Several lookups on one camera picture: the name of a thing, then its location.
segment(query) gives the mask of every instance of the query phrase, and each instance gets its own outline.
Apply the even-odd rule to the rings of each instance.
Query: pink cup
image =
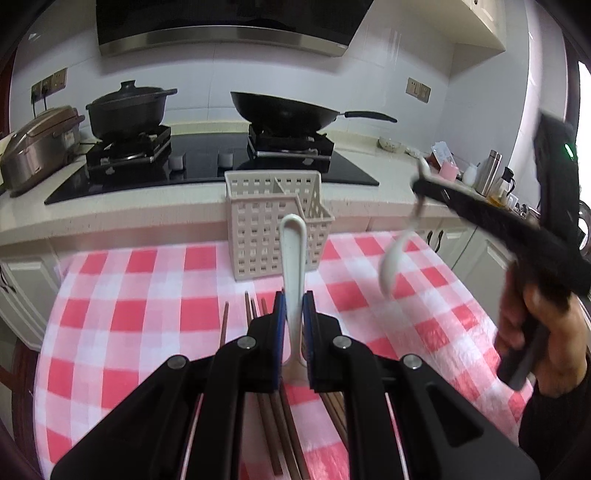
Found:
[[[458,167],[456,167],[453,163],[447,161],[443,162],[441,170],[439,170],[439,176],[448,181],[456,181],[456,176],[458,172]]]

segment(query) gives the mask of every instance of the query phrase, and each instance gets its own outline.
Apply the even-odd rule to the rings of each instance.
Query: bottle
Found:
[[[478,181],[476,182],[475,190],[483,197],[486,197],[490,190],[493,180],[495,179],[496,171],[499,169],[499,164],[503,155],[499,152],[491,150],[486,163],[480,167]]]
[[[509,194],[514,189],[515,179],[513,178],[513,171],[509,167],[505,167],[503,175],[496,181],[493,188],[491,188],[488,200],[497,207],[505,207],[509,200]]]

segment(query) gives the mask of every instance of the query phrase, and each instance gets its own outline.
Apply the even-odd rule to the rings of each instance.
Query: human hand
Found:
[[[509,348],[523,348],[521,325],[529,311],[550,331],[547,350],[533,373],[540,393],[557,398],[579,386],[587,372],[587,326],[579,299],[571,294],[568,309],[562,310],[533,284],[527,284],[521,296],[514,275],[512,266],[505,277],[495,349],[503,357]]]

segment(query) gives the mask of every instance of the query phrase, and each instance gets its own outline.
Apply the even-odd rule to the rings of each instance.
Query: white ladle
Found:
[[[279,225],[279,241],[291,347],[290,357],[282,366],[283,381],[308,385],[306,361],[301,355],[301,306],[308,239],[306,224],[300,216],[289,214],[283,217]]]
[[[417,161],[417,168],[420,177],[429,175],[429,166],[424,158],[419,158]],[[379,261],[378,281],[379,289],[382,295],[387,299],[392,297],[392,289],[394,288],[394,281],[396,274],[400,270],[400,261],[404,253],[404,247],[412,237],[414,231],[418,228],[418,221],[421,218],[425,198],[417,198],[417,203],[414,206],[413,212],[408,219],[408,225],[404,232],[402,232],[396,240],[393,240],[386,249],[384,256]]]

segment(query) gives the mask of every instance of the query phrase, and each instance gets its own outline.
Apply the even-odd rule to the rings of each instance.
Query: beige plastic basket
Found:
[[[237,280],[279,275],[279,224],[301,216],[308,232],[307,270],[318,268],[335,218],[320,201],[320,173],[306,170],[226,172],[230,258]]]

